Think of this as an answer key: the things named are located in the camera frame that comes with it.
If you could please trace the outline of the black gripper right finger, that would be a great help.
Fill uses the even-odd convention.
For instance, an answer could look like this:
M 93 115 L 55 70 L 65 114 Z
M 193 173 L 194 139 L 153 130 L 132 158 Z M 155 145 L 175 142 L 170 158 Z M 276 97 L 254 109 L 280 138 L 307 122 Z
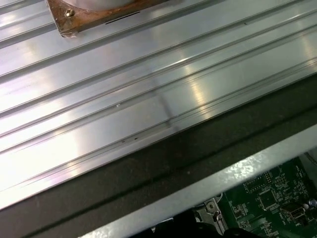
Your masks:
M 251 233 L 241 228 L 230 228 L 224 232 L 223 237 L 224 238 L 250 238 Z

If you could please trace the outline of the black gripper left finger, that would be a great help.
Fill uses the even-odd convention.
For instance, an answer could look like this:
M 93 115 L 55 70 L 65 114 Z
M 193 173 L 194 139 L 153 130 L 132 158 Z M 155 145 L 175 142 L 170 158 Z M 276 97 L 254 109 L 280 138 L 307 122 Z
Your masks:
M 194 234 L 196 221 L 183 221 L 176 218 L 164 220 L 149 229 L 152 238 L 189 238 Z

